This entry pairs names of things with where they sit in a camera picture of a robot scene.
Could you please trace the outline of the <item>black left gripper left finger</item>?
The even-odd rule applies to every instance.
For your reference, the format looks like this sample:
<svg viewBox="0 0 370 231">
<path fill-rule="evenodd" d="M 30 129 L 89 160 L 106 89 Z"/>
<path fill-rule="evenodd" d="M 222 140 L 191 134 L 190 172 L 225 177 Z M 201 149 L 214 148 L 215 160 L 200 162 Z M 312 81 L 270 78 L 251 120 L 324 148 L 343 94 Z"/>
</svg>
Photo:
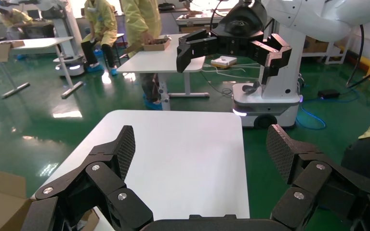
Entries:
<svg viewBox="0 0 370 231">
<path fill-rule="evenodd" d="M 75 231 L 83 215 L 97 207 L 116 231 L 139 231 L 153 222 L 148 206 L 125 179 L 135 154 L 133 127 L 92 148 L 83 162 L 35 192 L 22 230 Z"/>
</svg>

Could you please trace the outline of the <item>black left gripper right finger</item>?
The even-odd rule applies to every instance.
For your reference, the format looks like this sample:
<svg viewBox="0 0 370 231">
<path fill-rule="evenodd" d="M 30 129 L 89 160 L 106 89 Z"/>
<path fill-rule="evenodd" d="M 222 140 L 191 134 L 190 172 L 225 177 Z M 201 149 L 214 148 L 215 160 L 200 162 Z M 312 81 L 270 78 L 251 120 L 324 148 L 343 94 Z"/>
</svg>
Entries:
<svg viewBox="0 0 370 231">
<path fill-rule="evenodd" d="M 370 231 L 370 179 L 348 170 L 316 146 L 292 139 L 280 125 L 270 125 L 266 150 L 289 188 L 270 218 L 290 231 L 305 230 L 318 208 Z"/>
</svg>

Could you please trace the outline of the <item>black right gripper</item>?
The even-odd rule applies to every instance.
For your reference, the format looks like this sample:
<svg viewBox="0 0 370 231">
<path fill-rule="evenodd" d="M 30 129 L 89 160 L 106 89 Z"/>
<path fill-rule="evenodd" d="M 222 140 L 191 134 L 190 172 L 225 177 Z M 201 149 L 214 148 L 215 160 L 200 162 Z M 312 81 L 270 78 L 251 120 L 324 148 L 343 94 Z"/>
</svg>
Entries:
<svg viewBox="0 0 370 231">
<path fill-rule="evenodd" d="M 200 29 L 178 39 L 176 70 L 191 60 L 212 54 L 249 57 L 264 67 L 262 85 L 288 65 L 292 48 L 278 34 L 264 39 L 267 12 L 260 0 L 240 0 L 211 31 Z"/>
</svg>

